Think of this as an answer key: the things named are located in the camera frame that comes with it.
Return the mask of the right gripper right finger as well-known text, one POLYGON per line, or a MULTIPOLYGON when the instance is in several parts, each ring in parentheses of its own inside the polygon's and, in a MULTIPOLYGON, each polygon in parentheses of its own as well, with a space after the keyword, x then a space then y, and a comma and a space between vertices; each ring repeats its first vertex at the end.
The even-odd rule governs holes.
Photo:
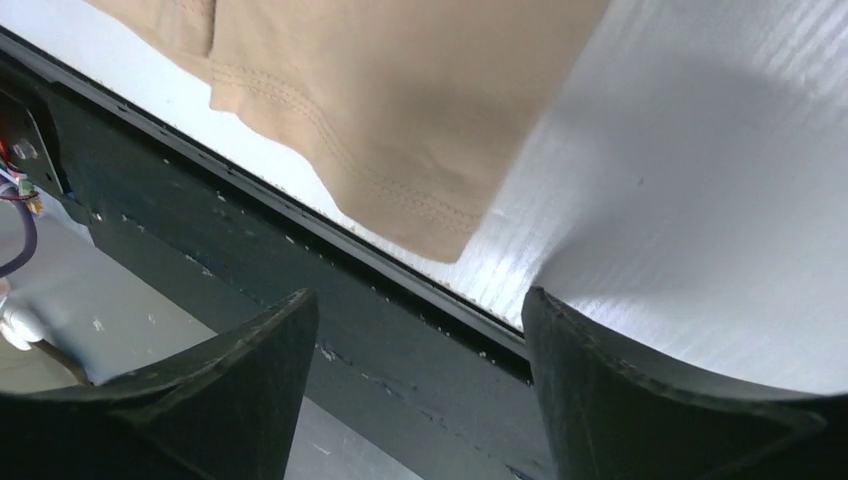
POLYGON ((561 479, 843 479, 847 398, 677 360, 540 287, 522 320, 561 479))

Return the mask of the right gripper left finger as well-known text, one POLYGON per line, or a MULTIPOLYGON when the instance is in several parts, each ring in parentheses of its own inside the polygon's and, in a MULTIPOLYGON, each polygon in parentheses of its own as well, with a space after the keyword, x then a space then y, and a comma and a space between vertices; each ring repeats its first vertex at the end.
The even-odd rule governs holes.
POLYGON ((319 326, 300 290, 99 386, 1 397, 5 479, 280 479, 319 326))

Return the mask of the beige t shirt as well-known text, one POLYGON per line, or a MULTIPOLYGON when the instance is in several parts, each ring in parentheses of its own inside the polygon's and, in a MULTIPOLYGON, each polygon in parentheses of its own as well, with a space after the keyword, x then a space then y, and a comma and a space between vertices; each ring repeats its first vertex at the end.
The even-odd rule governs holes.
POLYGON ((100 1, 292 148, 337 208, 453 263, 607 10, 604 1, 100 1))

